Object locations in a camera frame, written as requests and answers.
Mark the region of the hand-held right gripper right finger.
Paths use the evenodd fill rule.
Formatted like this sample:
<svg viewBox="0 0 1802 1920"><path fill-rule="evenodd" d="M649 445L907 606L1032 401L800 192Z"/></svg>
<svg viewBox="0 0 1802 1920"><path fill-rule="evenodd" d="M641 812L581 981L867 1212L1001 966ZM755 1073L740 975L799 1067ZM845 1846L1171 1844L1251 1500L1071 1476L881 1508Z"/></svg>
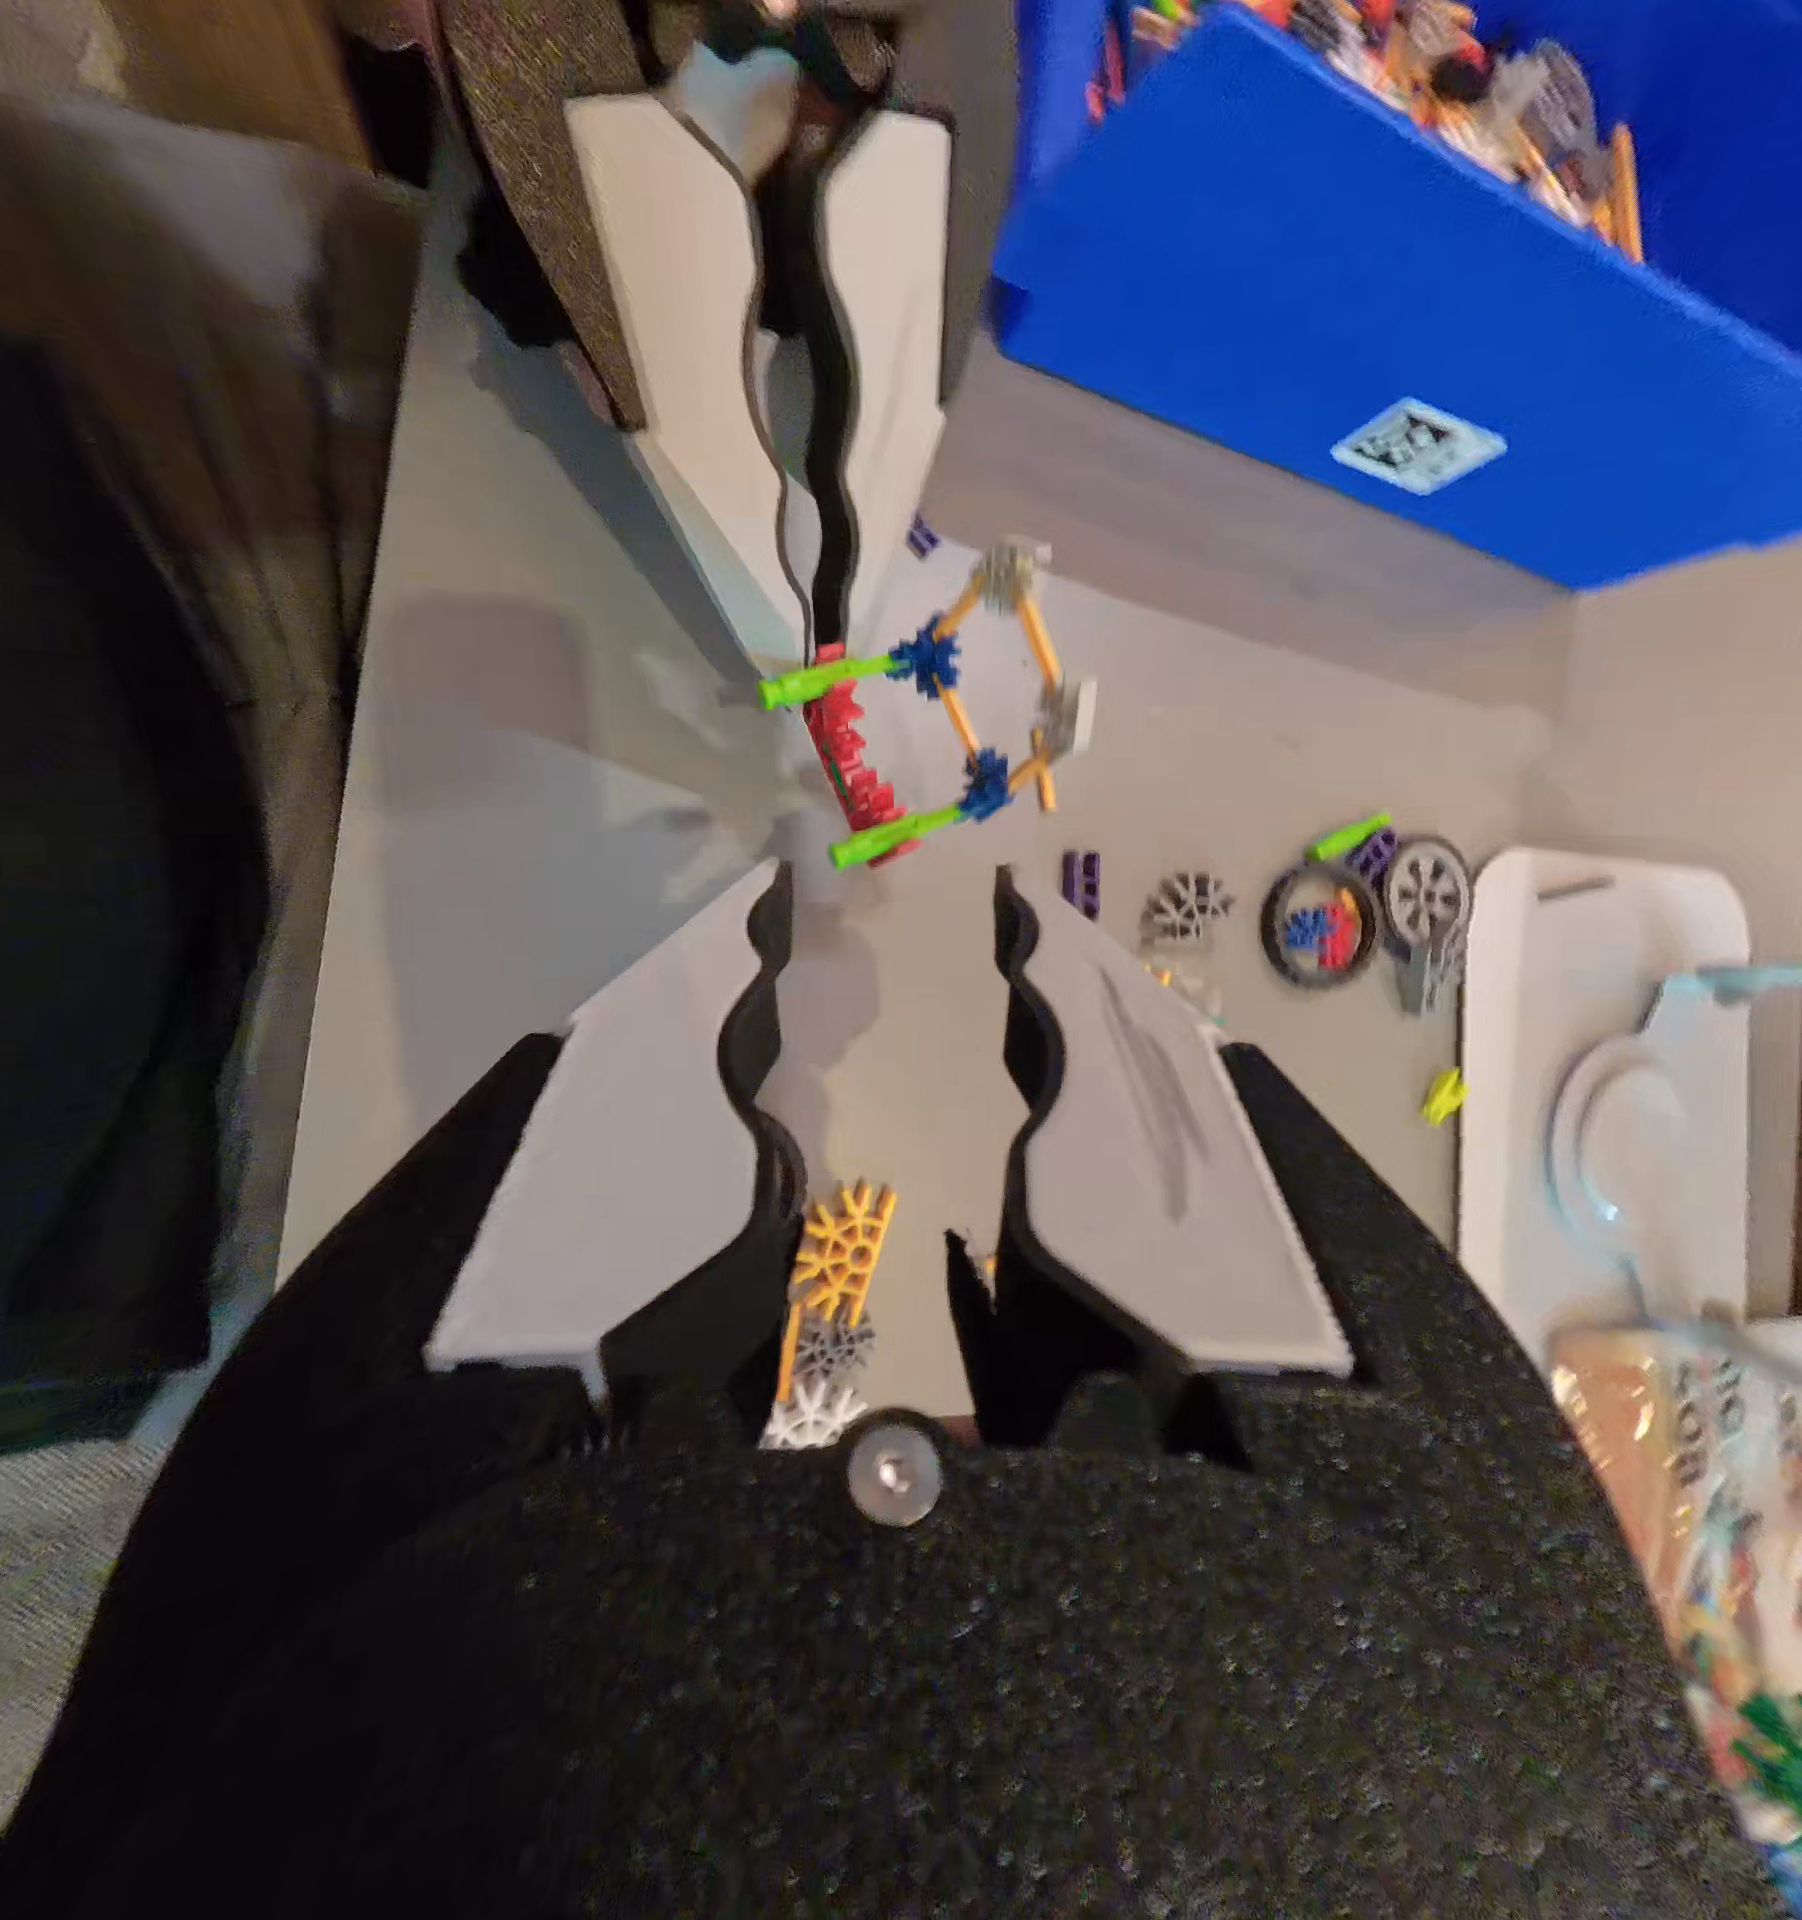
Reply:
<svg viewBox="0 0 1802 1920"><path fill-rule="evenodd" d="M993 1307L1056 1358L1345 1383L1344 1330L1214 1028L1059 891L993 879L1007 1153Z"/></svg>

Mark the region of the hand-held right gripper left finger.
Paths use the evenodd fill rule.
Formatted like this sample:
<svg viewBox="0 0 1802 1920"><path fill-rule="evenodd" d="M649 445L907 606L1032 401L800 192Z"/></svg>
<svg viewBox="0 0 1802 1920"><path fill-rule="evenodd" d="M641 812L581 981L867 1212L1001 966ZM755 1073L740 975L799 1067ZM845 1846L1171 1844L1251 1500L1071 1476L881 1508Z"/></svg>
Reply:
<svg viewBox="0 0 1802 1920"><path fill-rule="evenodd" d="M424 1346L599 1395L729 1380L777 1336L807 1169L761 1095L795 873L755 867L567 1021Z"/></svg>

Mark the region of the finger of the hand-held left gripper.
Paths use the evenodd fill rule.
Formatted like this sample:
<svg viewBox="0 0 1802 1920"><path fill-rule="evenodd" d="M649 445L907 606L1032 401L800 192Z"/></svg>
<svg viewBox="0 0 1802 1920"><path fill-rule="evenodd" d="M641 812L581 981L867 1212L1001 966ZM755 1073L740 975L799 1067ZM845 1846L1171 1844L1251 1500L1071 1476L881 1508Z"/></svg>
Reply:
<svg viewBox="0 0 1802 1920"><path fill-rule="evenodd" d="M879 609L946 424L952 134L877 108L813 167L797 309L813 404L803 477L820 518L808 645Z"/></svg>
<svg viewBox="0 0 1802 1920"><path fill-rule="evenodd" d="M795 132L797 91L789 53L692 47L659 87L563 107L641 401L633 461L735 646L770 674L808 665L813 625L756 362L755 190Z"/></svg>

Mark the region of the orange rod blue connector frame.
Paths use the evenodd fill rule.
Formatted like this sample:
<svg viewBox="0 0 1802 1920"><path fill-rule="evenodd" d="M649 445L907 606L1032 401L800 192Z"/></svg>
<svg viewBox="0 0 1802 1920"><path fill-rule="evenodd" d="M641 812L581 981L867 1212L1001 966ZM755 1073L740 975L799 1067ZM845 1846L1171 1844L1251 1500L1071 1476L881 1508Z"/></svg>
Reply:
<svg viewBox="0 0 1802 1920"><path fill-rule="evenodd" d="M972 565L955 601L888 651L853 654L842 642L825 645L808 663L760 680L752 692L760 711L800 720L800 702L837 677L854 677L874 768L881 742L928 745L926 720L892 715L889 728L869 726L867 706L884 688L921 701L955 733L955 793L938 805L904 806L904 816L888 827L846 830L828 848L836 873L889 867L935 836L984 827L1015 806L1045 816L1059 810L1059 774L1091 742L1097 688L1063 663L1039 595L1051 563L1045 543L995 541ZM904 805L894 781L875 772Z"/></svg>

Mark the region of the red connector pair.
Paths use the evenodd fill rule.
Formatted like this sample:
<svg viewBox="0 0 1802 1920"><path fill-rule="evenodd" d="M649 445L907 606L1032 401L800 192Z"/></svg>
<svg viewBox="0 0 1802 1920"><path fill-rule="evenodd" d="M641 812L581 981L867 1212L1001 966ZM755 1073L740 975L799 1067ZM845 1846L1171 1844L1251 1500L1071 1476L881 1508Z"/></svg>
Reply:
<svg viewBox="0 0 1802 1920"><path fill-rule="evenodd" d="M828 788L853 833L888 827L907 812L892 783L874 768L862 733L864 713L854 677L833 680L799 705L799 715L822 761Z"/></svg>

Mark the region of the orange snowflake connector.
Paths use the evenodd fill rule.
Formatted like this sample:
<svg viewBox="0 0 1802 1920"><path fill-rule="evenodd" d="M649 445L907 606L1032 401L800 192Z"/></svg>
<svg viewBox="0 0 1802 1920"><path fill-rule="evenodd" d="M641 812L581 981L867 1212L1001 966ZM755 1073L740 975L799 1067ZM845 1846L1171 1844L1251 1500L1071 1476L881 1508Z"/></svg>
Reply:
<svg viewBox="0 0 1802 1920"><path fill-rule="evenodd" d="M858 1330L899 1193L864 1179L815 1200L795 1252L789 1301L840 1333Z"/></svg>

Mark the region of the dark grey snowflake connector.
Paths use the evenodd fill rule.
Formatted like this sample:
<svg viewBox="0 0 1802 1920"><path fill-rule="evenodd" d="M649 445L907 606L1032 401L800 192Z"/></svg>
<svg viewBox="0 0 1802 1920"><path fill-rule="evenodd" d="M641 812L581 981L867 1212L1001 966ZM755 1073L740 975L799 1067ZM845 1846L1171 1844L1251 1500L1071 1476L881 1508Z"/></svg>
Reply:
<svg viewBox="0 0 1802 1920"><path fill-rule="evenodd" d="M1224 926L1233 907L1224 878L1206 868L1178 872L1155 881L1139 928L1149 947L1199 945Z"/></svg>

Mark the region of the pale snowflake connector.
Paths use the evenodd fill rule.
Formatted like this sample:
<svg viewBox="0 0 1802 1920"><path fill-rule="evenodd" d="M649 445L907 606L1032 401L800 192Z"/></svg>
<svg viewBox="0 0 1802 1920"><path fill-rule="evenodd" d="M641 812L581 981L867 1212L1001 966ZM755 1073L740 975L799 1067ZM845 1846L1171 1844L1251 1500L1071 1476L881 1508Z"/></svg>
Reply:
<svg viewBox="0 0 1802 1920"><path fill-rule="evenodd" d="M770 1408L761 1448L795 1452L837 1444L872 1414L860 1393L872 1352L872 1327L842 1330L825 1325L803 1333L792 1380Z"/></svg>

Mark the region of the small grey wheel hub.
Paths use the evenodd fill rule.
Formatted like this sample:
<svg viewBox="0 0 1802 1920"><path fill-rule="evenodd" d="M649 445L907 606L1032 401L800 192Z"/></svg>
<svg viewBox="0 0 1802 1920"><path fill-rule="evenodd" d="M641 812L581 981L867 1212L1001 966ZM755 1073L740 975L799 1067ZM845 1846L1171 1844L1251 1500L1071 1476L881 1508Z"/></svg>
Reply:
<svg viewBox="0 0 1802 1920"><path fill-rule="evenodd" d="M1475 919L1470 867L1438 836L1405 838L1386 867L1379 902L1401 1009L1426 1019L1463 970Z"/></svg>

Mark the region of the blue bin with sticker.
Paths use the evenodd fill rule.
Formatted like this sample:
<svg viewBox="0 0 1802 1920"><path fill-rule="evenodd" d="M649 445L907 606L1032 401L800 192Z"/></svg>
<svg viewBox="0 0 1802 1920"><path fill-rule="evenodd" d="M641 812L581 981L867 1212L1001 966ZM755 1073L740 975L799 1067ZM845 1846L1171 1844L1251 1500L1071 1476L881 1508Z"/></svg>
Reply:
<svg viewBox="0 0 1802 1920"><path fill-rule="evenodd" d="M1476 5L1630 127L1645 265L1243 5L1018 5L993 330L1033 372L1562 588L1802 534L1802 5Z"/></svg>

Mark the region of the person's leg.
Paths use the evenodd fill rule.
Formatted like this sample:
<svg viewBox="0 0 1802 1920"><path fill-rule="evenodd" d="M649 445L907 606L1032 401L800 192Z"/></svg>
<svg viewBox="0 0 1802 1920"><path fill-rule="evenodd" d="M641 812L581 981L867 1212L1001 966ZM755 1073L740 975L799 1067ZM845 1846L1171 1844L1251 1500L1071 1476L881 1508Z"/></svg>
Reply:
<svg viewBox="0 0 1802 1920"><path fill-rule="evenodd" d="M216 646L45 349L0 334L0 1826L211 1356L221 1080L267 922Z"/></svg>

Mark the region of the heap of toy parts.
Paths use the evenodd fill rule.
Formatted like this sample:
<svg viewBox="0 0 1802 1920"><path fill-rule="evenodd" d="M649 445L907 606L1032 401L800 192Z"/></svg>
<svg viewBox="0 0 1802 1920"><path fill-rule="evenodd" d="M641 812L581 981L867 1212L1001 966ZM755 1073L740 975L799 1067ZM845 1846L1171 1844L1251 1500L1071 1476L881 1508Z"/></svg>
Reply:
<svg viewBox="0 0 1802 1920"><path fill-rule="evenodd" d="M1558 40L1489 35L1472 5L1243 2L1344 82L1560 221L1645 265L1638 147Z"/></svg>

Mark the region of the printed toy packet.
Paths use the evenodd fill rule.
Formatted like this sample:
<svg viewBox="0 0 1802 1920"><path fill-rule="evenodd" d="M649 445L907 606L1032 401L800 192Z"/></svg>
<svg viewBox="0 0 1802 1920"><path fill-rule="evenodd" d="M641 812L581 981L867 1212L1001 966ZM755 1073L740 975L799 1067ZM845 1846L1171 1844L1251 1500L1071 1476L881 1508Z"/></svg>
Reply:
<svg viewBox="0 0 1802 1920"><path fill-rule="evenodd" d="M1549 1369L1708 1765L1802 1892L1802 1317L1562 1333Z"/></svg>

